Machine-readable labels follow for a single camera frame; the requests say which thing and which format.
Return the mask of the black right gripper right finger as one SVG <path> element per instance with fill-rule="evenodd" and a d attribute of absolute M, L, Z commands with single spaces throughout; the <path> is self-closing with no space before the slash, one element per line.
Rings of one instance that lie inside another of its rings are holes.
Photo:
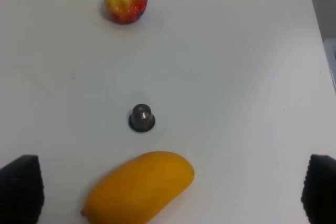
<path fill-rule="evenodd" d="M 310 223 L 335 223 L 335 159 L 310 156 L 301 202 Z"/>

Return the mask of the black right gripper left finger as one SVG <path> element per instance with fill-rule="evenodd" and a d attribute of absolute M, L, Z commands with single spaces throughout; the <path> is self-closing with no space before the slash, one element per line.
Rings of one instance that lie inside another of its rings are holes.
<path fill-rule="evenodd" d="M 37 223 L 44 200 L 37 155 L 22 155 L 1 168 L 1 223 Z"/>

